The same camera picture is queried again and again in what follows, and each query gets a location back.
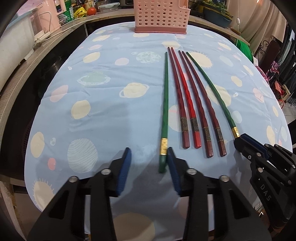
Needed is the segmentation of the pink electric kettle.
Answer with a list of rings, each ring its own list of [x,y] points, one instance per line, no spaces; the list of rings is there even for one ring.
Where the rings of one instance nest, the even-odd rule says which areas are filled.
[[[37,9],[44,33],[55,32],[61,27],[54,1],[43,1]]]

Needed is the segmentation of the green chopstick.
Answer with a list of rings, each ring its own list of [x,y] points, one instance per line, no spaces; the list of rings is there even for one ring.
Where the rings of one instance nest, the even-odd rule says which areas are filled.
[[[163,91],[163,111],[162,111],[162,127],[161,141],[159,149],[159,172],[166,171],[166,159],[168,148],[168,114],[169,109],[169,74],[168,74],[168,53],[165,53],[165,71],[164,71],[164,91]]]
[[[239,133],[239,130],[229,112],[229,110],[227,109],[227,106],[224,102],[224,100],[222,99],[220,93],[218,92],[217,88],[214,86],[214,84],[212,83],[212,81],[210,80],[210,78],[208,77],[208,75],[205,73],[205,71],[202,69],[202,67],[197,63],[197,61],[193,58],[193,56],[189,53],[189,52],[186,52],[186,56],[189,57],[192,62],[194,63],[194,65],[199,69],[199,71],[201,72],[201,74],[203,75],[203,77],[205,78],[205,80],[207,81],[210,89],[212,90],[212,92],[214,93],[217,101],[219,102],[225,116],[226,116],[226,119],[228,121],[228,124],[232,130],[232,134],[234,136],[234,138],[238,138],[240,137],[240,133]]]

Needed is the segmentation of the red tomato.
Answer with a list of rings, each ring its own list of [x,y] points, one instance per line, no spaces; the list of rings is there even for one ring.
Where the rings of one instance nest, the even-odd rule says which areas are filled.
[[[91,8],[89,8],[89,9],[87,10],[87,15],[88,15],[88,16],[95,15],[96,12],[97,12],[96,8],[91,7]]]

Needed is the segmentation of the blue planet pattern tablecloth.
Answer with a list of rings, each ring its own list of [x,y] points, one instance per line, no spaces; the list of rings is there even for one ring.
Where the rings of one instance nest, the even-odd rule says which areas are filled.
[[[189,26],[184,35],[100,28],[61,66],[37,110],[25,160],[31,200],[44,210],[71,176],[87,178],[132,151],[126,186],[111,201],[119,240],[177,240],[187,198],[160,174],[165,53],[189,52],[211,79],[240,133],[291,150],[285,116],[253,63],[229,40]]]

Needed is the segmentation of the dark red chopstick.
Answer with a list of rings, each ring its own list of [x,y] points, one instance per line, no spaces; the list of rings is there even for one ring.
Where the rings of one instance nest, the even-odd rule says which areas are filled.
[[[214,109],[212,107],[210,99],[207,96],[207,92],[206,92],[206,90],[205,90],[205,88],[204,88],[204,86],[203,86],[203,84],[201,82],[201,79],[198,76],[196,70],[194,69],[192,63],[190,62],[189,58],[186,56],[184,51],[181,51],[181,53],[184,55],[185,60],[187,61],[187,65],[189,67],[189,70],[191,72],[191,75],[192,75],[192,77],[194,79],[194,82],[195,82],[195,84],[198,85],[199,90],[200,90],[200,92],[201,92],[201,94],[203,96],[203,99],[205,101],[206,107],[207,107],[208,112],[210,114],[211,122],[212,122],[212,125],[213,125],[213,128],[214,128],[214,131],[215,131],[220,156],[224,157],[224,156],[226,156],[227,153],[226,153],[226,148],[225,148],[221,128],[219,126],[218,120],[217,120],[216,115],[215,115],[215,111],[214,111]]]
[[[173,71],[175,89],[176,89],[176,94],[177,94],[180,125],[181,125],[181,135],[182,135],[182,147],[184,149],[188,149],[190,147],[190,139],[189,139],[189,129],[188,129],[186,111],[185,111],[182,91],[181,91],[181,87],[180,87],[179,77],[177,74],[176,66],[174,63],[174,59],[173,59],[173,55],[171,53],[170,47],[168,47],[168,53],[170,56],[171,69]]]
[[[211,137],[210,137],[209,128],[208,128],[208,123],[207,123],[207,120],[205,117],[204,109],[202,107],[202,102],[199,97],[198,90],[196,88],[196,84],[194,82],[194,79],[193,79],[191,72],[189,70],[189,67],[187,65],[187,61],[185,60],[185,57],[181,53],[181,51],[178,51],[178,53],[180,54],[180,57],[181,57],[182,62],[184,64],[184,67],[185,67],[185,70],[186,70],[186,73],[189,78],[189,82],[190,82],[190,85],[191,85],[191,88],[193,91],[194,99],[195,99],[195,102],[197,105],[197,110],[198,110],[199,117],[201,120],[201,127],[202,127],[204,142],[205,142],[206,155],[207,155],[207,158],[211,158],[211,157],[213,157],[214,154],[213,154],[213,148],[212,148],[212,142],[211,142]]]

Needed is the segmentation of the yellow seasoning packet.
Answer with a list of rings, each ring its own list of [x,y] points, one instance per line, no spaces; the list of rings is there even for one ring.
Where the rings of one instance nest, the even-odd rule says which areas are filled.
[[[87,11],[85,10],[85,8],[80,7],[75,11],[74,18],[82,18],[86,15],[87,15]]]

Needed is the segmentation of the pink perforated utensil basket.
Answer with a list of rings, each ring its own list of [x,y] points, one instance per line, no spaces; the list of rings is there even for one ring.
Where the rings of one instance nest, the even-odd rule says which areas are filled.
[[[136,33],[186,34],[190,16],[188,0],[136,0]]]

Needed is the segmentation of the green plastic bag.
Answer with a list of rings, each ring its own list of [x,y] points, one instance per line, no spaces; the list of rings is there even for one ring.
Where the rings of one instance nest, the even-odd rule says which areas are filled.
[[[253,63],[253,52],[250,47],[239,39],[236,40],[235,45]]]

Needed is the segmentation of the pink floral fabric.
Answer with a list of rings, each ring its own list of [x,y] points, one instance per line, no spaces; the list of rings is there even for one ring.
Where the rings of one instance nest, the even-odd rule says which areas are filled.
[[[276,61],[273,61],[270,68],[267,70],[265,74],[268,81],[271,80],[276,73],[278,73],[278,69],[279,69],[279,64]]]

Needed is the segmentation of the beige curtain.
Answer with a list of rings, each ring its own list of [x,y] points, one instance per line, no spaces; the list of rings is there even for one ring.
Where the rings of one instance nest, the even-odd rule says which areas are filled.
[[[264,40],[283,42],[287,20],[271,1],[234,0],[226,5],[233,15],[231,27],[241,33],[253,52]]]

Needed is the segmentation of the bright red chopstick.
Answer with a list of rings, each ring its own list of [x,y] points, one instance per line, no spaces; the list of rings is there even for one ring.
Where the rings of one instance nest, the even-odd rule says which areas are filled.
[[[179,60],[177,58],[177,55],[175,53],[175,50],[173,49],[173,47],[171,47],[171,53],[173,54],[173,58],[175,60],[175,63],[177,65],[177,69],[181,78],[181,82],[182,82],[182,87],[184,90],[184,94],[185,94],[185,98],[186,98],[186,103],[187,103],[187,108],[189,111],[189,117],[190,117],[190,122],[191,122],[191,127],[192,127],[192,134],[193,134],[193,141],[194,141],[194,147],[196,149],[199,149],[202,146],[201,143],[201,137],[200,137],[200,132],[199,132],[199,127],[198,127],[198,122],[197,122],[197,116],[196,116],[196,112],[193,106],[193,102],[191,99],[191,95],[188,89],[188,85],[187,82],[185,80],[185,76],[182,70],[182,67],[179,63]]]

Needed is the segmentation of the clear glass food container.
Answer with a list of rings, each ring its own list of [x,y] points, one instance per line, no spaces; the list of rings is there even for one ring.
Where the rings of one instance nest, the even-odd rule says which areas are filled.
[[[107,13],[110,11],[117,11],[120,3],[109,3],[109,4],[102,4],[98,6],[99,13]]]

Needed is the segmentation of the green leafy vegetables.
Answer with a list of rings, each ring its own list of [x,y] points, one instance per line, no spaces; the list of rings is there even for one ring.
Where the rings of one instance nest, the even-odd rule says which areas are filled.
[[[224,1],[202,1],[202,4],[205,8],[215,10],[227,18],[233,18]]]

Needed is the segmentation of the blue plastic basin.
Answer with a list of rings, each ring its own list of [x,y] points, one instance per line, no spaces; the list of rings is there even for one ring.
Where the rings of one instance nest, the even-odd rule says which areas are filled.
[[[209,8],[203,9],[203,17],[205,20],[222,28],[230,27],[230,24],[232,22],[232,18],[224,16],[222,15],[222,13]]]

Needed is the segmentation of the white plastic tub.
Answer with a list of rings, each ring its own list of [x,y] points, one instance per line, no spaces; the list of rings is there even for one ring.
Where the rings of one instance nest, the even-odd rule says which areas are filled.
[[[34,52],[35,39],[31,17],[31,11],[17,17],[1,36],[1,88],[20,62]]]

